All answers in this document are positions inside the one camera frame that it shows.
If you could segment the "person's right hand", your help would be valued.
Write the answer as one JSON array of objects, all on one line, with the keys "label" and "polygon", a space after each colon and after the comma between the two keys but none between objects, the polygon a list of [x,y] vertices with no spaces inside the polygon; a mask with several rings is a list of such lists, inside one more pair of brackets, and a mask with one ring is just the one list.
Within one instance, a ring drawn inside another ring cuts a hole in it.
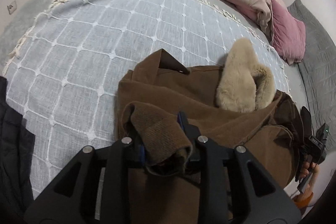
[{"label": "person's right hand", "polygon": [[305,190],[313,190],[319,175],[319,165],[312,160],[310,155],[305,155],[299,173],[299,182],[306,179]]}]

